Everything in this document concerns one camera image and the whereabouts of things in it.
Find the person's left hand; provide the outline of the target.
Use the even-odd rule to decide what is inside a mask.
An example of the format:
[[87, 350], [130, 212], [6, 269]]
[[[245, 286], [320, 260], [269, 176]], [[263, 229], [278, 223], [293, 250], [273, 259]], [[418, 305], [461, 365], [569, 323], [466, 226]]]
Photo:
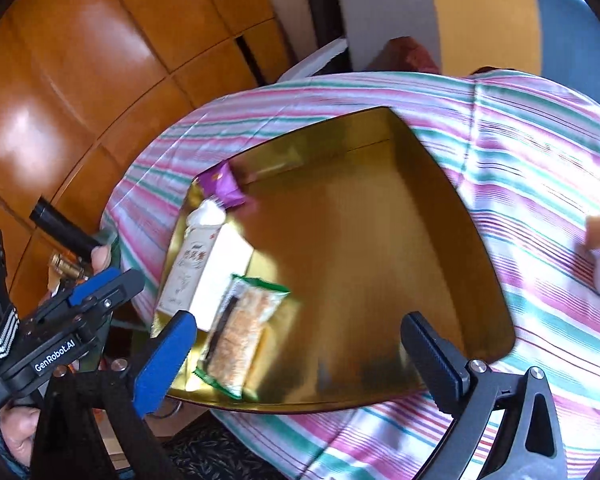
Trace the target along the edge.
[[[111, 247], [98, 246], [92, 250], [92, 269], [94, 274], [106, 270], [111, 263]], [[28, 406], [4, 408], [0, 414], [0, 430], [10, 456], [21, 466], [31, 463], [34, 437], [38, 429], [41, 411]]]

